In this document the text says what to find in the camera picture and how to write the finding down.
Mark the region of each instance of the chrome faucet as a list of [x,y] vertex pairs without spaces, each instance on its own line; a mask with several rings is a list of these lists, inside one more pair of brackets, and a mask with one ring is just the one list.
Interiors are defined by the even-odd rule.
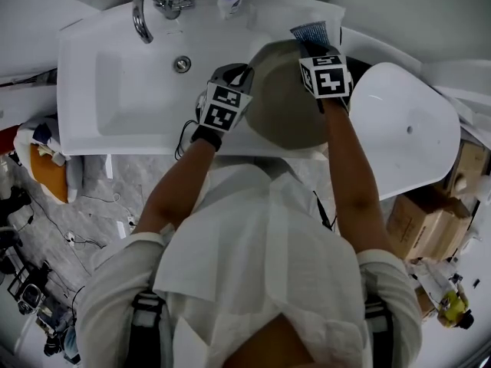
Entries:
[[[153,41],[153,36],[148,30],[143,14],[144,0],[133,0],[133,23],[138,35],[145,44]],[[177,18],[182,9],[192,8],[193,0],[153,0],[153,6],[163,13],[167,19]]]

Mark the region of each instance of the sink drain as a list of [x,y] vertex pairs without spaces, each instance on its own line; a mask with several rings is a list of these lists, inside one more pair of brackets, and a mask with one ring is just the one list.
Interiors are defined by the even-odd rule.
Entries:
[[174,70],[178,74],[184,74],[191,68],[191,60],[187,56],[179,56],[174,60]]

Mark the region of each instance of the white sink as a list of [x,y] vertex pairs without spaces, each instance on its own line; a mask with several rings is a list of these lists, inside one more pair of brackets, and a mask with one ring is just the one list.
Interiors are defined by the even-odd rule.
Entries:
[[[339,47],[344,15],[343,8],[315,0],[244,0],[240,14],[228,21],[220,19],[216,0],[195,0],[195,8],[173,21],[150,0],[144,11],[150,44],[134,29],[131,4],[61,32],[57,99],[66,154],[174,154],[183,124],[194,118],[196,98],[217,67],[248,63],[265,44],[292,39],[290,28],[313,21],[326,20],[330,41]],[[369,51],[370,63],[407,62],[410,71],[419,64],[346,28],[340,49],[358,59]],[[173,62],[183,55],[191,68],[178,74]],[[356,86],[351,106],[381,198],[435,182],[452,166],[460,140],[455,111],[402,68],[371,68]],[[190,127],[184,141],[192,132]],[[325,159],[323,150],[325,145],[282,149],[242,119],[220,153]]]
[[[131,4],[85,19],[61,32],[58,115],[66,154],[174,154],[183,124],[194,118],[199,93],[213,71],[248,63],[265,44],[293,38],[289,29],[330,20],[339,45],[344,9],[314,0],[244,0],[240,15],[223,21],[216,0],[167,20],[145,1],[153,42],[134,29]],[[179,56],[191,60],[185,74],[173,70]],[[192,126],[184,140],[193,133]],[[287,151],[252,131],[243,119],[227,136],[223,155],[325,159],[318,149]]]
[[350,117],[381,199],[441,180],[456,158],[455,110],[395,64],[377,64],[361,77],[351,95]]

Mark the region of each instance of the tile floor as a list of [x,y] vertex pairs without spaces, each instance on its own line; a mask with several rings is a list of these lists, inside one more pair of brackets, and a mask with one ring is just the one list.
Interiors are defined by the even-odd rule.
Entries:
[[[112,156],[112,179],[106,176],[105,162],[106,156],[84,157],[82,195],[110,202],[114,200],[115,194],[119,194],[117,203],[81,196],[72,204],[57,205],[41,191],[39,184],[30,178],[25,168],[17,166],[8,157],[2,157],[2,164],[6,167],[0,168],[0,196],[8,196],[10,186],[15,184],[27,189],[38,202],[31,205],[34,221],[20,231],[24,244],[22,254],[35,265],[40,265],[43,260],[50,263],[55,274],[51,273],[47,288],[65,304],[71,303],[74,292],[87,282],[91,271],[91,256],[99,249],[96,245],[83,244],[84,239],[92,239],[101,245],[118,240],[118,221],[124,224],[125,232],[129,235],[128,215],[138,219],[153,187],[175,160],[173,156]],[[334,197],[328,162],[304,159],[287,159],[287,162],[300,180],[317,192],[332,220]],[[394,199],[381,204],[387,218]],[[22,228],[31,214],[31,208],[25,206],[10,215],[9,221],[16,228]],[[73,247],[64,239],[68,232],[76,235],[77,244]]]

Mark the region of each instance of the white shirt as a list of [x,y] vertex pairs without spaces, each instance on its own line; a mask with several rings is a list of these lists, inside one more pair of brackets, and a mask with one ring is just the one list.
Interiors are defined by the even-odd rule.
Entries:
[[316,362],[371,366],[367,292],[393,314],[393,366],[415,359],[420,309],[402,262],[379,250],[356,255],[320,223],[315,196],[300,182],[231,166],[209,174],[203,196],[168,245],[141,233],[95,255],[77,319],[85,366],[123,366],[131,303],[156,266],[153,290],[166,298],[175,327],[175,368],[222,366],[280,313]]

